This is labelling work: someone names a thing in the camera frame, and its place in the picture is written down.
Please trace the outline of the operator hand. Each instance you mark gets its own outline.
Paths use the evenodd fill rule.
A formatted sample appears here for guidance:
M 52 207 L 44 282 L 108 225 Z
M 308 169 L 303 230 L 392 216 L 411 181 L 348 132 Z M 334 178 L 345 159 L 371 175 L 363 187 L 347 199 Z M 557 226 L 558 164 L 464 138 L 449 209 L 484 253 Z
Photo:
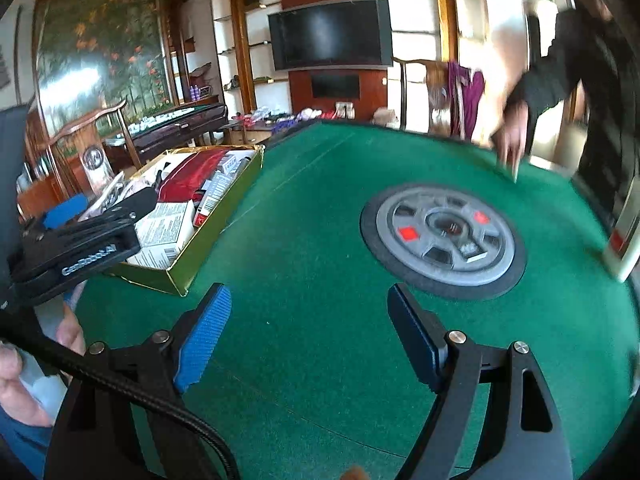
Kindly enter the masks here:
M 86 351 L 84 332 L 75 313 L 86 282 L 44 304 L 28 308 L 21 320 L 43 335 L 78 354 Z M 1 407 L 27 426 L 52 427 L 58 417 L 70 374 L 38 361 L 15 344 L 1 345 Z

